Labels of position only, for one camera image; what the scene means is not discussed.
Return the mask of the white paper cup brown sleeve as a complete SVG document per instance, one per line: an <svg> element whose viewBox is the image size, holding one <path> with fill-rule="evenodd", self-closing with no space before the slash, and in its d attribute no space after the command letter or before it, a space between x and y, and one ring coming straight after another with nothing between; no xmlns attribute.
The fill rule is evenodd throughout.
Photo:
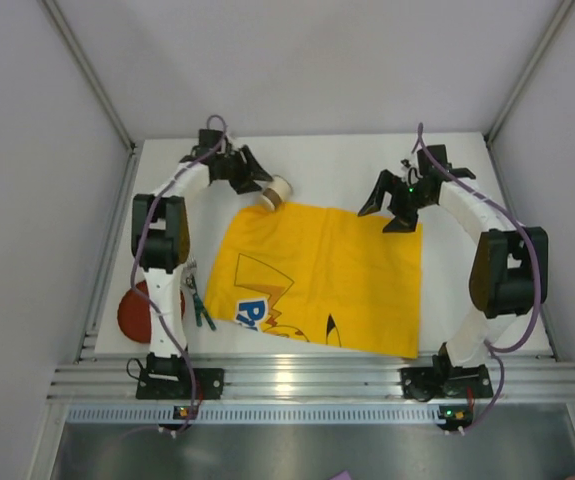
<svg viewBox="0 0 575 480"><path fill-rule="evenodd" d="M292 185L283 177L275 175L261 192L259 201L267 211L275 212L293 194Z"/></svg>

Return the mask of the yellow printed cloth mat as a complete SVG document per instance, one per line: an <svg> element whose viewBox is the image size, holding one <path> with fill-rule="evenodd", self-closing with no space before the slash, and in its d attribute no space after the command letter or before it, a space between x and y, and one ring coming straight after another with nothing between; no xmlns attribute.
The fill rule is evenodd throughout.
<svg viewBox="0 0 575 480"><path fill-rule="evenodd" d="M215 257L207 310L265 336L413 359L423 233L387 223L297 203L243 208Z"/></svg>

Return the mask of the spoon with green handle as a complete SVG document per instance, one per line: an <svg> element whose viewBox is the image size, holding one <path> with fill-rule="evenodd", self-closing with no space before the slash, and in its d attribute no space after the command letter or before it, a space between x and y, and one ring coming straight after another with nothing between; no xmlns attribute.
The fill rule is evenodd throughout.
<svg viewBox="0 0 575 480"><path fill-rule="evenodd" d="M198 293L195 277L193 275L189 275L185 280L185 284L192 296L196 326L201 328L204 324L206 324L211 331L216 331L217 327L214 323L214 320L211 318L206 306L203 303L203 300Z"/></svg>

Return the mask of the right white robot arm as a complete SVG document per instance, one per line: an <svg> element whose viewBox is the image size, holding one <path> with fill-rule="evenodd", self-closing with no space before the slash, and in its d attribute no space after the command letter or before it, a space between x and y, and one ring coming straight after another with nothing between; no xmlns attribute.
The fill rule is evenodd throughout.
<svg viewBox="0 0 575 480"><path fill-rule="evenodd" d="M421 209L447 211L476 245L468 289L472 307L441 347L454 367L476 367L492 353L513 353L536 328L548 295L549 240L482 194L475 174L449 161L443 144L417 143L417 161L403 177L379 173L360 216L387 209L386 233L412 233Z"/></svg>

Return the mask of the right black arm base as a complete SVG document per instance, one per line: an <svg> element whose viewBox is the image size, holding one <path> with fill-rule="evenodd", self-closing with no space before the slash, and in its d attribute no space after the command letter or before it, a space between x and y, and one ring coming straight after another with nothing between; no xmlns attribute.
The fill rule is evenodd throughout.
<svg viewBox="0 0 575 480"><path fill-rule="evenodd" d="M455 366L443 343L432 356L430 366L400 370L403 397L419 402L433 399L490 399L493 396L489 371L484 364L475 367Z"/></svg>

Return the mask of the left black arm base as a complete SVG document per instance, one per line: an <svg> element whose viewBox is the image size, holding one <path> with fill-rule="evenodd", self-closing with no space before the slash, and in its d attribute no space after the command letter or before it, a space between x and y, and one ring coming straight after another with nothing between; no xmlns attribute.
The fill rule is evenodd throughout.
<svg viewBox="0 0 575 480"><path fill-rule="evenodd" d="M177 356L159 358L148 354L145 362L130 358L127 375L137 382L139 400L218 400L224 389L222 368L195 368L192 382L186 362Z"/></svg>

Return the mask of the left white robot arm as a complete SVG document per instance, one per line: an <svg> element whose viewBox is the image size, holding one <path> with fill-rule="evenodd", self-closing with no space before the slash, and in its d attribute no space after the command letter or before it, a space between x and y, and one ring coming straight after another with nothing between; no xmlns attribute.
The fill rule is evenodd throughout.
<svg viewBox="0 0 575 480"><path fill-rule="evenodd" d="M236 147L224 130L204 128L189 154L150 193L132 201L132 272L142 272L145 293L136 290L149 309L149 352L156 358L180 358L187 350L180 302L181 278L190 256L187 201L216 181L226 181L238 194L261 190L273 177L246 145Z"/></svg>

